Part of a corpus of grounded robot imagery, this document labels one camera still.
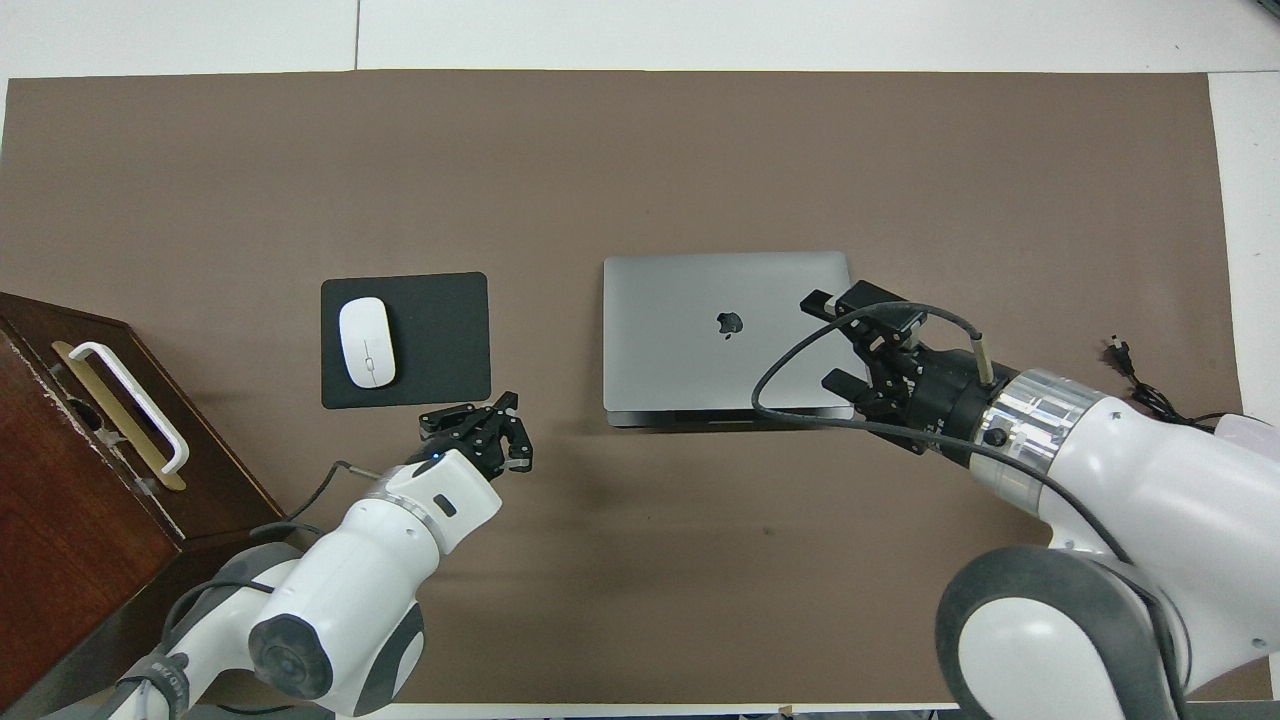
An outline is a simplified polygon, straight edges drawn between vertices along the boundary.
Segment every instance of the apple logo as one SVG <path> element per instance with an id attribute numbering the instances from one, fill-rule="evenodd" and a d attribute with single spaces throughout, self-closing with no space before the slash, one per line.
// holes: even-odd
<path id="1" fill-rule="evenodd" d="M 724 333 L 724 340 L 733 337 L 733 333 L 742 332 L 742 318 L 737 316 L 737 313 L 721 313 L 716 315 L 716 322 L 721 324 L 721 332 Z"/>

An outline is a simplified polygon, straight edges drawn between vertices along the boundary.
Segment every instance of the cable connector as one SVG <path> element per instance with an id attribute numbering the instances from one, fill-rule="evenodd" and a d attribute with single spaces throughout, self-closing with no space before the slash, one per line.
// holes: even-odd
<path id="1" fill-rule="evenodd" d="M 1111 336 L 1111 341 L 1102 348 L 1102 361 L 1126 378 L 1135 378 L 1133 357 L 1129 356 L 1129 343 L 1120 340 L 1120 336 Z"/>

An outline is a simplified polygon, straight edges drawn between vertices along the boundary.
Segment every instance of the velcro strap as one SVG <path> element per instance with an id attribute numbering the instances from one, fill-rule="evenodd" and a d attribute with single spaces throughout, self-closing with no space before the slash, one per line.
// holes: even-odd
<path id="1" fill-rule="evenodd" d="M 169 703 L 169 720 L 175 720 L 191 705 L 191 687 L 183 673 L 186 666 L 187 656 L 182 652 L 173 656 L 154 652 L 134 662 L 115 684 L 151 683 Z"/>

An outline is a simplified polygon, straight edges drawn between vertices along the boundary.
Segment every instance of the laptop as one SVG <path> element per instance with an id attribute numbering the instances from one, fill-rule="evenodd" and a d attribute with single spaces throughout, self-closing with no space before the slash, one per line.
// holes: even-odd
<path id="1" fill-rule="evenodd" d="M 611 425 L 754 423 L 751 388 L 822 323 L 812 291 L 850 287 L 844 252 L 742 252 L 604 261 L 604 410 Z M 764 388 L 768 407 L 851 418 L 822 388 L 832 368 L 865 379 L 838 332 L 797 355 Z"/>

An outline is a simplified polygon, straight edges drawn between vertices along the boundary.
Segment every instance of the robotic arm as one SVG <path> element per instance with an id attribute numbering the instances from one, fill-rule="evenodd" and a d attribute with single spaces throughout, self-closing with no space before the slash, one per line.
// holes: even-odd
<path id="1" fill-rule="evenodd" d="M 389 703 L 422 652 L 419 585 L 498 512 L 489 482 L 532 466 L 517 400 L 422 415 L 417 452 L 306 553 L 269 543 L 233 557 L 99 717 L 180 717 L 229 669 L 343 715 Z"/>
<path id="2" fill-rule="evenodd" d="M 867 282 L 801 304 L 869 370 L 823 379 L 868 421 L 818 424 L 938 450 L 1053 530 L 1048 548 L 974 560 L 943 593 L 938 659 L 963 707 L 1185 717 L 1184 692 L 1280 647 L 1280 433 L 1243 416 L 1212 434 L 1157 421 L 1057 374 L 989 365 L 980 342 L 932 350 L 922 307 Z"/>

